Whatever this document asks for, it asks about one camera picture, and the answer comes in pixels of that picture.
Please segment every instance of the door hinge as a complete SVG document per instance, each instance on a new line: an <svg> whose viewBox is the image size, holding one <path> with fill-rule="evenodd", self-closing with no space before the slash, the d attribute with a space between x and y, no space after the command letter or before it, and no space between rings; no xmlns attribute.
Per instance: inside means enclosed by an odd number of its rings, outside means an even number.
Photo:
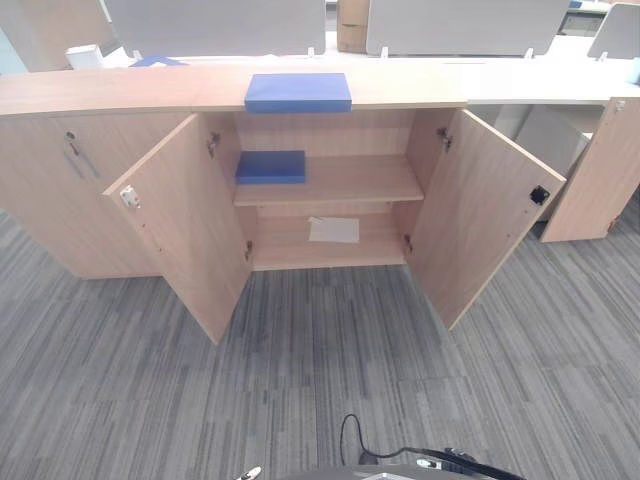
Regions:
<svg viewBox="0 0 640 480"><path fill-rule="evenodd" d="M402 236L402 240L404 240L404 246L409 251L409 253L413 253L413 244L411 243L411 235L405 233Z"/></svg>
<svg viewBox="0 0 640 480"><path fill-rule="evenodd" d="M247 242L247 248L244 251L244 259L245 261L249 261L249 258L251 258L251 252L253 252L253 242L251 240L249 240Z"/></svg>
<svg viewBox="0 0 640 480"><path fill-rule="evenodd" d="M140 198L138 198L135 188L131 185L127 185L120 190L120 198L127 207L140 208Z"/></svg>
<svg viewBox="0 0 640 480"><path fill-rule="evenodd" d="M436 133L442 140L442 149L445 152L448 152L449 149L451 148L451 144L453 143L453 135L449 135L449 131L447 130L447 127L439 128L436 131Z"/></svg>
<svg viewBox="0 0 640 480"><path fill-rule="evenodd" d="M531 190L529 198L531 198L533 203L535 203L536 205L544 205L544 202L547 201L549 195L551 194L547 190L545 190L544 187L538 185L536 188Z"/></svg>
<svg viewBox="0 0 640 480"><path fill-rule="evenodd" d="M221 135L217 132L211 132L209 140L207 140L207 150L209 150L209 156L213 159L216 156L216 147L220 144Z"/></svg>

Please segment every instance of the wooden side panel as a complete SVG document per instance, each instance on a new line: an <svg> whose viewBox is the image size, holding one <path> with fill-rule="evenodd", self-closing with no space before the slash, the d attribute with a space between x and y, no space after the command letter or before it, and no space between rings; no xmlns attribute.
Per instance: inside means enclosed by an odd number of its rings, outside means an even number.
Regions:
<svg viewBox="0 0 640 480"><path fill-rule="evenodd" d="M442 151L442 139L437 131L449 125L455 111L452 108L416 111L406 157L423 192L429 188L431 176ZM422 202L394 203L393 216L403 234L411 235L413 232L421 205Z"/></svg>
<svg viewBox="0 0 640 480"><path fill-rule="evenodd" d="M135 232L65 147L50 119L0 120L0 208L74 275L158 275Z"/></svg>
<svg viewBox="0 0 640 480"><path fill-rule="evenodd" d="M640 98L611 99L542 234L543 242L607 236L640 184L638 125Z"/></svg>
<svg viewBox="0 0 640 480"><path fill-rule="evenodd" d="M221 164L224 138L209 155L211 122L189 116L104 194L136 230L162 275L218 342L251 271ZM119 194L135 188L140 208Z"/></svg>
<svg viewBox="0 0 640 480"><path fill-rule="evenodd" d="M413 110L236 114L244 150L304 150L308 157L404 155Z"/></svg>
<svg viewBox="0 0 640 480"><path fill-rule="evenodd" d="M455 113L449 135L407 263L453 328L544 209L531 191L541 185L551 201L564 178L467 111Z"/></svg>
<svg viewBox="0 0 640 480"><path fill-rule="evenodd" d="M74 115L54 117L59 129L58 144L68 145L66 134L75 136L74 145L80 153L78 167L91 179L100 194L122 172L153 148L182 120L187 112Z"/></svg>

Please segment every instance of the blue book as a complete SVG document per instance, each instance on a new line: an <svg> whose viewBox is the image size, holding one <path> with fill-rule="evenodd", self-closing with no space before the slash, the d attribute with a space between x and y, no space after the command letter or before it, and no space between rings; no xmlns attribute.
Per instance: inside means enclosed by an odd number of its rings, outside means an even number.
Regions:
<svg viewBox="0 0 640 480"><path fill-rule="evenodd" d="M236 183L305 183L304 151L242 152Z"/></svg>
<svg viewBox="0 0 640 480"><path fill-rule="evenodd" d="M344 73L255 74L244 98L250 113L350 112Z"/></svg>

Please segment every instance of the cabinet handle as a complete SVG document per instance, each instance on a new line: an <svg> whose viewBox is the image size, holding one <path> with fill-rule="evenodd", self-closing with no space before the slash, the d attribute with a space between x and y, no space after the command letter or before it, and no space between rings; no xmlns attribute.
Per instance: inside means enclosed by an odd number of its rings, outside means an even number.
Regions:
<svg viewBox="0 0 640 480"><path fill-rule="evenodd" d="M84 175L82 175L82 172L80 171L80 169L78 168L78 166L75 164L75 162L71 159L71 157L69 156L69 154L67 153L67 151L65 150L64 152L64 158L67 159L67 163L69 164L69 166L71 167L71 169L76 172L76 175L78 175L80 178L84 179Z"/></svg>
<svg viewBox="0 0 640 480"><path fill-rule="evenodd" d="M89 160L89 157L87 157L84 153L82 153L82 150L80 150L80 148L75 144L76 141L76 136L73 132L68 131L65 134L65 138L67 140L67 143L69 144L69 146L71 147L71 150L73 150L73 154L76 157L80 157L82 159L82 161L84 163L87 164L87 166L89 167L89 169L91 170L91 173L93 173L93 176L96 178L100 178L100 172L98 171L98 169L95 167L95 165L91 162L91 160Z"/></svg>

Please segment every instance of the striped carpet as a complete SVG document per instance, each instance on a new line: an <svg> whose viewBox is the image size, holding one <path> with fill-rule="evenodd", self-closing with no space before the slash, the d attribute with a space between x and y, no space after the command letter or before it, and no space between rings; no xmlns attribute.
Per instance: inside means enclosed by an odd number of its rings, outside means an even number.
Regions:
<svg viewBox="0 0 640 480"><path fill-rule="evenodd" d="M353 411L380 451L637 479L639 203L605 240L530 233L452 334L405 268L264 272L218 347L162 279L75 279L0 213L0 478L277 479L337 465Z"/></svg>

